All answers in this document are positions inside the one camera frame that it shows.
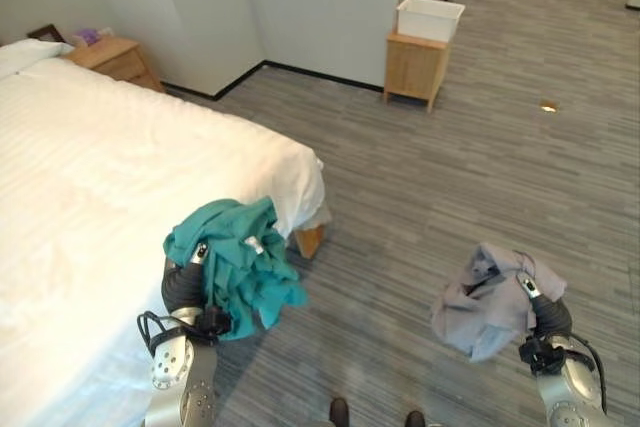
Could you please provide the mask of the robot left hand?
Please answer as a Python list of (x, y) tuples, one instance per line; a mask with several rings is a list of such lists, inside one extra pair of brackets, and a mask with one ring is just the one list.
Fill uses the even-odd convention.
[(167, 236), (162, 297), (169, 312), (219, 308), (233, 317), (249, 315), (263, 281), (259, 263), (266, 246), (254, 236), (216, 238)]

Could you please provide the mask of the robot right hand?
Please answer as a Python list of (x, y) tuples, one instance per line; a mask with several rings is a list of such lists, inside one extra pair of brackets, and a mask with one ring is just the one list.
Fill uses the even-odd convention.
[(533, 336), (539, 339), (553, 336), (569, 338), (572, 334), (573, 320), (564, 302), (561, 299), (552, 301), (543, 294), (534, 279), (526, 272), (518, 272), (516, 278), (535, 314)]

